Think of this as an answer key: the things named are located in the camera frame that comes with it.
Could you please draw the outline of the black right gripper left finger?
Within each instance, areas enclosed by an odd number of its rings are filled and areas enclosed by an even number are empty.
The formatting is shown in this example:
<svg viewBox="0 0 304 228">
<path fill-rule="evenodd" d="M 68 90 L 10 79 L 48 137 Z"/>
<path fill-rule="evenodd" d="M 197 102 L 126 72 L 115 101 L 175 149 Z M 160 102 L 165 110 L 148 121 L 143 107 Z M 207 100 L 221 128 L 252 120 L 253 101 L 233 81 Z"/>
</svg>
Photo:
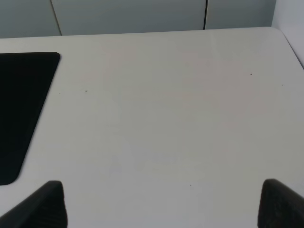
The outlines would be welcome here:
<svg viewBox="0 0 304 228">
<path fill-rule="evenodd" d="M 50 180 L 0 217 L 2 228 L 66 228 L 62 182 Z"/>
</svg>

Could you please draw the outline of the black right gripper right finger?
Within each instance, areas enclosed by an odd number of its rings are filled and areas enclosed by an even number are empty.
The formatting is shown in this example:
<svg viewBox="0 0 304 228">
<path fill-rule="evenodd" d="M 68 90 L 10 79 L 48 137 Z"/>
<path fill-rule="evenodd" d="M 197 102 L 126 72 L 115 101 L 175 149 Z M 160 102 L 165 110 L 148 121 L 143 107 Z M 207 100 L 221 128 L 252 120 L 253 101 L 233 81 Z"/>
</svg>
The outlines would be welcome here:
<svg viewBox="0 0 304 228">
<path fill-rule="evenodd" d="M 304 198 L 276 179 L 264 181 L 258 210 L 259 228 L 302 228 Z"/>
</svg>

